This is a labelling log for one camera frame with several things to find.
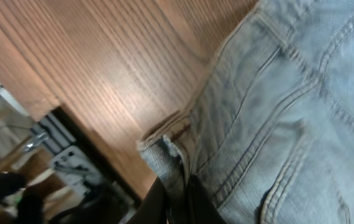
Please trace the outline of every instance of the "brown wooden tabletop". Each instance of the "brown wooden tabletop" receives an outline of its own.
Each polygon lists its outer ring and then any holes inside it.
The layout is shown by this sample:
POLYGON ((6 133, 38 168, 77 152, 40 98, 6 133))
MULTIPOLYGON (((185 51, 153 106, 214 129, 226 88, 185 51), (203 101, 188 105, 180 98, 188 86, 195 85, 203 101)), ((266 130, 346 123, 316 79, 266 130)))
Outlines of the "brown wooden tabletop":
POLYGON ((0 0, 0 82, 36 120, 62 105, 141 196, 136 141, 184 105, 255 0, 0 0))

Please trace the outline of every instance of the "denim garment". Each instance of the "denim garment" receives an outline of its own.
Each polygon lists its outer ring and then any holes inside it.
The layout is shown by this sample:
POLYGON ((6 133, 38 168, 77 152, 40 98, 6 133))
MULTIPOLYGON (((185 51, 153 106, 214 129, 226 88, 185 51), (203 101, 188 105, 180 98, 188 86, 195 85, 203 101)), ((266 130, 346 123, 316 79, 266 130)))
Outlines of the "denim garment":
POLYGON ((227 223, 354 223, 354 0, 259 2, 138 147, 173 224, 191 174, 227 223))

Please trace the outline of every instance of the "denim shorts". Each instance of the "denim shorts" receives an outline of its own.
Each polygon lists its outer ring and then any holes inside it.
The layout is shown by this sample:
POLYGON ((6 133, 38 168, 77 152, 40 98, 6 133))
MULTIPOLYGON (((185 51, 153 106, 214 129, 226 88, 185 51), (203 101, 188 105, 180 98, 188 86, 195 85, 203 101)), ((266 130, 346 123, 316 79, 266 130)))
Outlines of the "denim shorts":
POLYGON ((354 0, 262 0, 145 134, 171 223, 198 176, 227 223, 354 223, 354 0))

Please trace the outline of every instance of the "wooden surface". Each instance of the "wooden surface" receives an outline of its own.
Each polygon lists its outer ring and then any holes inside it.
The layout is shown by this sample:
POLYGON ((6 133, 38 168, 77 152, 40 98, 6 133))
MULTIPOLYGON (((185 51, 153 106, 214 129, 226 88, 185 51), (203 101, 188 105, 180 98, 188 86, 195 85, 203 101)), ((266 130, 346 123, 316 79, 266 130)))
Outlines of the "wooden surface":
POLYGON ((0 0, 0 82, 34 119, 63 105, 140 196, 136 141, 189 99, 255 0, 0 0))

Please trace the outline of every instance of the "wooden table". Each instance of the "wooden table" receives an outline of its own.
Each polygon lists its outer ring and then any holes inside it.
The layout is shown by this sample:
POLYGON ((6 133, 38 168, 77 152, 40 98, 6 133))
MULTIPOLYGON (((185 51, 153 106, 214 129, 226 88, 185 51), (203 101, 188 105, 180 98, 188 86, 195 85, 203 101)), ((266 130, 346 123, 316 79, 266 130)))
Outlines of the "wooden table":
POLYGON ((140 196, 136 141, 182 107, 255 0, 0 0, 0 82, 36 120, 62 105, 140 196))

